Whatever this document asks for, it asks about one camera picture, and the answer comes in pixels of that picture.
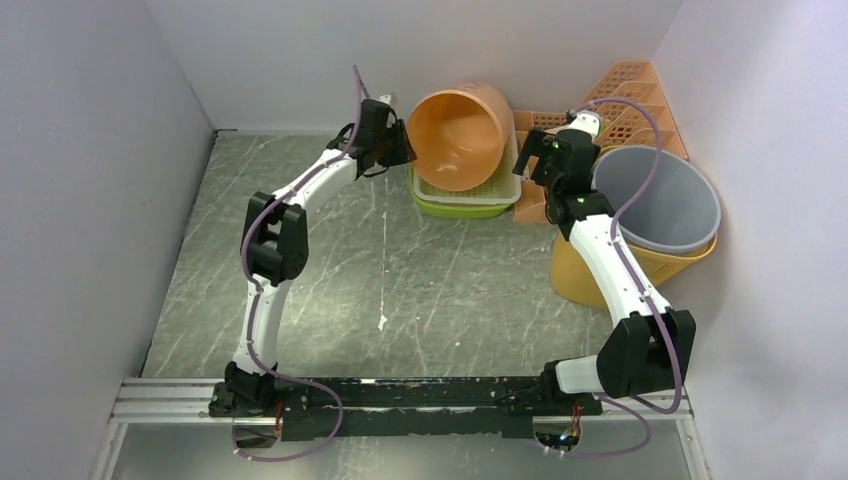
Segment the peach plastic file organizer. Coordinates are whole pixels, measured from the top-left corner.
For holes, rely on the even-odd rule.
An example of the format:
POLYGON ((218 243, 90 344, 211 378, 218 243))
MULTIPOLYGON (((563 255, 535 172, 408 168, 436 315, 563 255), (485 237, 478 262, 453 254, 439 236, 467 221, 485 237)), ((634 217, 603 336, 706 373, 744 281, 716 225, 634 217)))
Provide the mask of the peach plastic file organizer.
MULTIPOLYGON (((686 159, 688 153, 677 130, 664 92, 656 73, 648 61, 621 60, 601 77, 585 96, 586 102, 602 97, 628 98, 652 116, 660 130, 662 148, 686 159)), ((596 143, 603 151, 625 145, 654 146, 656 137, 652 127, 636 108, 627 104, 606 102, 592 108, 601 116, 602 128, 596 143)), ((522 148, 527 134, 533 128, 552 129, 565 124, 561 112, 515 110, 514 126, 518 147, 522 148)), ((531 156, 521 179, 521 196, 513 206, 513 220, 518 223, 545 223, 544 194, 542 188, 530 180, 537 162, 531 156)))

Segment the green tray under basket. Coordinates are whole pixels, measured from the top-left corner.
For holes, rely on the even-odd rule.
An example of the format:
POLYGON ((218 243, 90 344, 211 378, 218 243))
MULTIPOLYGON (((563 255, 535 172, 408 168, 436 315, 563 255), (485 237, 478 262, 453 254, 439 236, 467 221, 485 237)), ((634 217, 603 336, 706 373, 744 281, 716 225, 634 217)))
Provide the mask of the green tray under basket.
POLYGON ((443 192, 426 187, 427 183, 411 169, 408 188, 418 209, 429 216, 478 220, 494 218, 513 206, 520 197, 520 180, 507 170, 499 169, 489 180, 468 192, 443 192), (484 204, 444 203, 438 199, 485 200, 484 204))

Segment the yellow slatted waste basket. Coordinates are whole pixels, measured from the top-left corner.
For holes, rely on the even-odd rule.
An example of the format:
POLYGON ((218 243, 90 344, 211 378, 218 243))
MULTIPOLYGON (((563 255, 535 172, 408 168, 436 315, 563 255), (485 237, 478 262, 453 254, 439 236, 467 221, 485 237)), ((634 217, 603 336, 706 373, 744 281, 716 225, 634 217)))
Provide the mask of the yellow slatted waste basket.
MULTIPOLYGON (((638 264, 651 283, 658 287, 691 264, 707 257, 717 244, 714 236, 706 245, 683 254, 668 254, 627 242, 638 264)), ((550 279, 554 290, 572 302, 607 310, 606 301, 577 251, 559 234, 554 242, 550 279)))

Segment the aluminium rail frame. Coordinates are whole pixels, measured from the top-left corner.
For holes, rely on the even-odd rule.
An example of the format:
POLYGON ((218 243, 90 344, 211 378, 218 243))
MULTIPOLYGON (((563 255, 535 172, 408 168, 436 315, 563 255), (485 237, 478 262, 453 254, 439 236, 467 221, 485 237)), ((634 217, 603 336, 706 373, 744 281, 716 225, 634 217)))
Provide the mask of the aluminium rail frame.
POLYGON ((496 435, 337 438, 316 453, 278 443, 237 456, 211 418, 210 379, 131 378, 115 400, 95 479, 707 479, 694 415, 633 402, 583 420, 573 454, 496 435))

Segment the large orange plastic bucket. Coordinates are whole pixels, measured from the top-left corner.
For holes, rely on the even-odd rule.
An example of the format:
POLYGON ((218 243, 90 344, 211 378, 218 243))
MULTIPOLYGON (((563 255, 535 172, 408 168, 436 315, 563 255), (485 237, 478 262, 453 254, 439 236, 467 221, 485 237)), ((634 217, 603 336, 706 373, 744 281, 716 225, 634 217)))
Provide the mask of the large orange plastic bucket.
POLYGON ((423 98, 407 120, 414 171, 446 191, 471 190, 500 165, 513 128, 512 110, 494 86, 471 82, 423 98))

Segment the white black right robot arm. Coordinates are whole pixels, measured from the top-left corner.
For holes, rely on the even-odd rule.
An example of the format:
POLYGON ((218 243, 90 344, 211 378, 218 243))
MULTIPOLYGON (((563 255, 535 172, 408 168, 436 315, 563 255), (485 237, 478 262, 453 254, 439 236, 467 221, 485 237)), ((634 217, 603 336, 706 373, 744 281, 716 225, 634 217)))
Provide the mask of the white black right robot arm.
POLYGON ((555 377, 539 391, 542 406, 562 414, 578 394, 608 398, 671 390, 679 402, 694 342, 695 322, 653 287, 629 249, 609 200, 592 186, 600 149, 591 134, 564 129, 530 130, 513 171, 543 189, 545 215, 586 263, 610 311, 614 327, 594 356, 549 364, 555 377))

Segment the grey plastic bin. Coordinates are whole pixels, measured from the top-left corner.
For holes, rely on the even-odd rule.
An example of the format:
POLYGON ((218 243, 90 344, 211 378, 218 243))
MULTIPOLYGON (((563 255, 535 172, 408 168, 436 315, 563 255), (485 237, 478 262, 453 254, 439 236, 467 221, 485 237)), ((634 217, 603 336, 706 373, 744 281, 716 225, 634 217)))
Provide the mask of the grey plastic bin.
MULTIPOLYGON (((647 179, 656 153, 654 147, 628 145, 601 154, 593 167, 594 188, 620 209, 647 179)), ((648 187, 619 219, 628 242, 668 254, 706 245, 720 222, 720 202, 710 182, 665 150, 648 187)))

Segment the black base bar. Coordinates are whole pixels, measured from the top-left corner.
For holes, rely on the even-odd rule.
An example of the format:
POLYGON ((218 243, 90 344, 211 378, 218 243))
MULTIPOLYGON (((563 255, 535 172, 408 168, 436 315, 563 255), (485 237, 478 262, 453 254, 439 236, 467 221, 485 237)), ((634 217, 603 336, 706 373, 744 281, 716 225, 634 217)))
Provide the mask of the black base bar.
POLYGON ((566 394, 539 376, 270 377, 215 385, 208 414, 266 428, 281 441, 337 437, 499 434, 530 439, 543 418, 601 414, 590 393, 566 394))

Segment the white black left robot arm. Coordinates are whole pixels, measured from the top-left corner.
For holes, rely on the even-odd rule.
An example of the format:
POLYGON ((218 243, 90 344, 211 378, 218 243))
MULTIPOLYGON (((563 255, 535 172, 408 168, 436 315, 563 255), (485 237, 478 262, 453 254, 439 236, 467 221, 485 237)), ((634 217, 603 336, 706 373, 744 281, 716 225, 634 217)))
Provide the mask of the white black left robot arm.
POLYGON ((279 372, 277 338, 293 281, 305 269, 309 220, 331 197, 362 177, 415 158, 392 94, 366 98, 319 158, 288 185, 248 202, 240 262, 247 301, 236 353, 209 403, 212 417, 278 413, 299 394, 329 387, 279 372))

